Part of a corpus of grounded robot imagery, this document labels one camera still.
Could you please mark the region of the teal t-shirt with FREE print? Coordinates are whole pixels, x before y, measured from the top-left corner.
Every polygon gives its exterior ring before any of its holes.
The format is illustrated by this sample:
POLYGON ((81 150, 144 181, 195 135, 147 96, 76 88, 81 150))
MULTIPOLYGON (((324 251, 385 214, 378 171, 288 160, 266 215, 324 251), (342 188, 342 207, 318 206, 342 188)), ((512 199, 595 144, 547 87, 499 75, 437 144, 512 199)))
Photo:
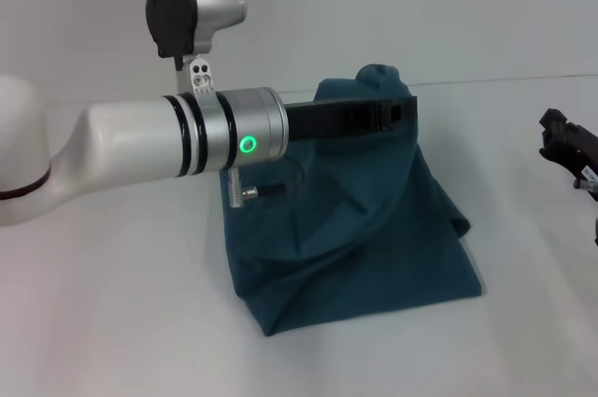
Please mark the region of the teal t-shirt with FREE print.
POLYGON ((292 142, 240 177, 289 186, 223 209, 235 292, 265 335, 482 293, 461 244, 469 221, 431 174, 414 122, 292 142))

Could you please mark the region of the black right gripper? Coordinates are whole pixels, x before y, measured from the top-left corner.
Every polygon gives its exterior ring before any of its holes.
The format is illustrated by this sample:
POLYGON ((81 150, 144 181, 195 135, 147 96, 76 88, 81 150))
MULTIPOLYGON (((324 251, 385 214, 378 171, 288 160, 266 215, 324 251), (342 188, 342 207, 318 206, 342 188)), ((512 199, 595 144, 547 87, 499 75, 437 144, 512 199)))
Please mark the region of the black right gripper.
POLYGON ((559 109, 549 108, 539 121, 542 136, 559 136, 560 145, 544 146, 540 155, 570 172, 575 179, 590 182, 591 197, 598 202, 598 135, 570 122, 559 109))

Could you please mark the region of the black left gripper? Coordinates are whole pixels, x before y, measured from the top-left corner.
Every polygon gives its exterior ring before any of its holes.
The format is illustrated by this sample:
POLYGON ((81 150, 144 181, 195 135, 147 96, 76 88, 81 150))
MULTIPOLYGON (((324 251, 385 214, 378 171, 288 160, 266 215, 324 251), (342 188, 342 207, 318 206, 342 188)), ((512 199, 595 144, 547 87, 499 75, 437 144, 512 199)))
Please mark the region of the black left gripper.
POLYGON ((285 106, 289 140, 346 138, 418 123, 416 96, 388 100, 326 100, 285 106))

